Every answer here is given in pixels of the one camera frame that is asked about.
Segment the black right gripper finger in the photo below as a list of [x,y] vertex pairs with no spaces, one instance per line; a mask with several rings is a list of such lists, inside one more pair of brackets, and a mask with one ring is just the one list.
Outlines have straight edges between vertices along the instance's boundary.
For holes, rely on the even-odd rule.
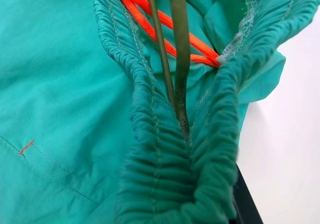
[[240,168],[238,165],[236,167],[238,178],[233,187],[233,202],[237,215],[234,219],[230,219],[228,224],[263,224]]

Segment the olive wire hanger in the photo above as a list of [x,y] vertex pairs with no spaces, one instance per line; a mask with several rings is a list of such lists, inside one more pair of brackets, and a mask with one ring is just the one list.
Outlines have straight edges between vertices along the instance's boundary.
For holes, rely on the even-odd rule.
[[189,123],[186,108],[187,78],[190,70],[190,37],[186,0],[170,0],[171,16],[173,20],[173,33],[176,46],[176,73],[172,81],[168,55],[165,48],[165,39],[160,22],[156,0],[148,0],[151,17],[156,33],[156,42],[159,47],[164,82],[168,100],[175,110],[176,118],[179,121],[182,133],[187,139],[189,137]]

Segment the green shorts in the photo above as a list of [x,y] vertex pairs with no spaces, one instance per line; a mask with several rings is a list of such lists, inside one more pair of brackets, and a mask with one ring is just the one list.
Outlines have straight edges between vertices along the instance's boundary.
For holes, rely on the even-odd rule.
[[[176,78],[170,0],[155,0]],[[0,0],[0,224],[229,224],[239,134],[320,0],[185,0],[189,137],[148,0]]]

